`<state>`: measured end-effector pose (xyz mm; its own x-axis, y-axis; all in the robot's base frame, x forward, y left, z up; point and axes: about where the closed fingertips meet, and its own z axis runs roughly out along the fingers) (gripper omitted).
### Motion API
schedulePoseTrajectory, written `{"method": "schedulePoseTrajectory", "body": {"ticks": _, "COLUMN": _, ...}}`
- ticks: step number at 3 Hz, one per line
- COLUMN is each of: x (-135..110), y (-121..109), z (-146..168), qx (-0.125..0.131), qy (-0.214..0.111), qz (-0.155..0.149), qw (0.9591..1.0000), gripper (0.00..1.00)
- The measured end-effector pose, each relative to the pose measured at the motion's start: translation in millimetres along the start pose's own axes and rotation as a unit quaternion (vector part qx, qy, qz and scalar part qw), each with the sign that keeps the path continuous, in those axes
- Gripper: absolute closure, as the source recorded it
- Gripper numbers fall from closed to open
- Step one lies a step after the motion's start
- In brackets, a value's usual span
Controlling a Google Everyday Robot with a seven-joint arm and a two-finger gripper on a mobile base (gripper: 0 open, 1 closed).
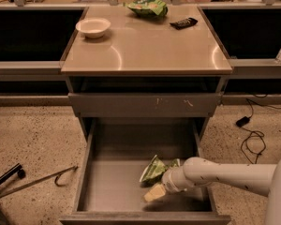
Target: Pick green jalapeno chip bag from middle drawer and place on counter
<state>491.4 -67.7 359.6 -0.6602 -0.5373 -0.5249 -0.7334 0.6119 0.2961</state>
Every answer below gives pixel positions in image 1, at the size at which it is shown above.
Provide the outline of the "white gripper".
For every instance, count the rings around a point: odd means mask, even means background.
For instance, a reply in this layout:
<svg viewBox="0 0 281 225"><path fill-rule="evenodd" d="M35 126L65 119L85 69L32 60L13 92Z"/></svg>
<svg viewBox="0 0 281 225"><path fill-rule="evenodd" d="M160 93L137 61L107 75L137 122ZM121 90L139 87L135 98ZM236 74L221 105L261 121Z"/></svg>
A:
<svg viewBox="0 0 281 225"><path fill-rule="evenodd" d="M153 185L143 196L143 199L150 203L158 200L168 193L178 193L191 188L191 183L186 179L184 169L182 167L174 167L168 169L162 176L162 184Z"/></svg>

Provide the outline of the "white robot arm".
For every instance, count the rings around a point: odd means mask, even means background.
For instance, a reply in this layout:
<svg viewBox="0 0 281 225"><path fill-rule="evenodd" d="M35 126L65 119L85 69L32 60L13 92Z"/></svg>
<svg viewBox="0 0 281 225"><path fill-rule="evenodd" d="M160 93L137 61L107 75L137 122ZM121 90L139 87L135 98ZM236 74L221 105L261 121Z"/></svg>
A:
<svg viewBox="0 0 281 225"><path fill-rule="evenodd" d="M281 225L281 159L277 164L227 164L190 157L182 166L168 169L161 182L144 195L144 200L152 202L167 193L205 187L213 182L267 197L263 225Z"/></svg>

